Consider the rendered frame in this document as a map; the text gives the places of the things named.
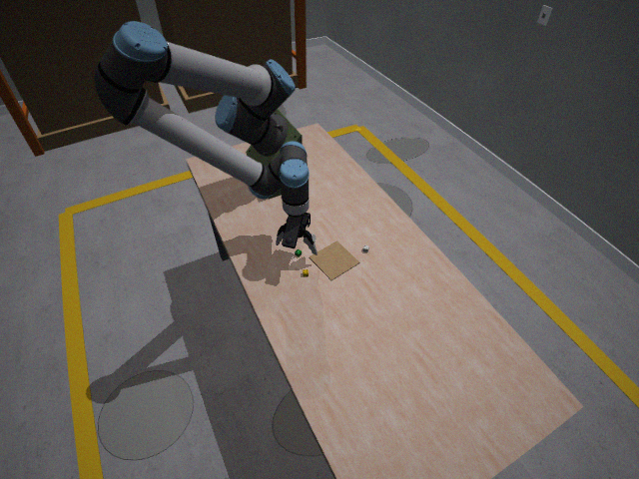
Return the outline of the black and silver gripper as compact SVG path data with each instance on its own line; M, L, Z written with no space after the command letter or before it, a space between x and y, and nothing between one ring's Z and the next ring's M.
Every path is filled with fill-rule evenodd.
M299 215L299 216L292 216L292 215L289 215L289 214L287 214L287 215L292 217L292 218L303 217L303 222L302 222L302 225L301 225L299 238L304 237L303 242L306 243L309 246L309 249L312 251L313 254L318 255L317 248L316 248L316 245L315 245L316 236L314 234L311 235L311 233L306 230L306 227L307 226L309 227L310 224L311 224L311 214L305 212L304 214ZM309 222L309 219L310 219L310 222ZM287 226L287 223L285 223L283 226L280 227L280 229L278 231L278 234L277 234L276 245L278 245L282 241L282 239L284 237L284 234L285 234L286 226Z

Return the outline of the tan flat mat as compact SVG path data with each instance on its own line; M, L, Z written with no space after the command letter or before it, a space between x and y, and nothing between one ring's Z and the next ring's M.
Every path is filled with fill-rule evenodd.
M318 251L318 255L313 254L309 258L330 280L360 263L338 241Z

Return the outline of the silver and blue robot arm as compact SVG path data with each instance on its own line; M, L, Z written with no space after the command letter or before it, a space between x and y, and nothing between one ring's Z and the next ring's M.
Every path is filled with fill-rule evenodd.
M266 166L256 162L149 98L146 81L227 95L216 111L217 126L263 156L280 154ZM116 32L97 65L95 86L104 107L124 125L136 124L238 179L259 199L281 188L289 215L309 209L306 149L285 143L287 120L273 114L296 88L276 61L246 67L167 42L151 26L131 21Z

